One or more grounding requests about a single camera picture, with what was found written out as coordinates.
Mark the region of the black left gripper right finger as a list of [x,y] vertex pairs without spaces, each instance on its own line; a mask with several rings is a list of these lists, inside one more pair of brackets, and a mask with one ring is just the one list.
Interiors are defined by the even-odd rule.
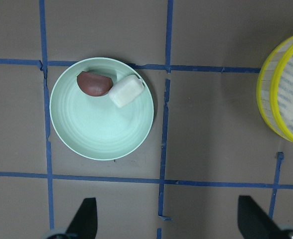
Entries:
[[251,196],[238,198],[237,225],[244,239],[288,238]]

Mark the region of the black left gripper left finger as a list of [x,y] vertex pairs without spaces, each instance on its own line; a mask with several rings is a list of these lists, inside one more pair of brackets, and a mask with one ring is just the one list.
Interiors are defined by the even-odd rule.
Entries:
[[71,239],[95,239],[97,235],[96,198],[85,198],[66,230]]

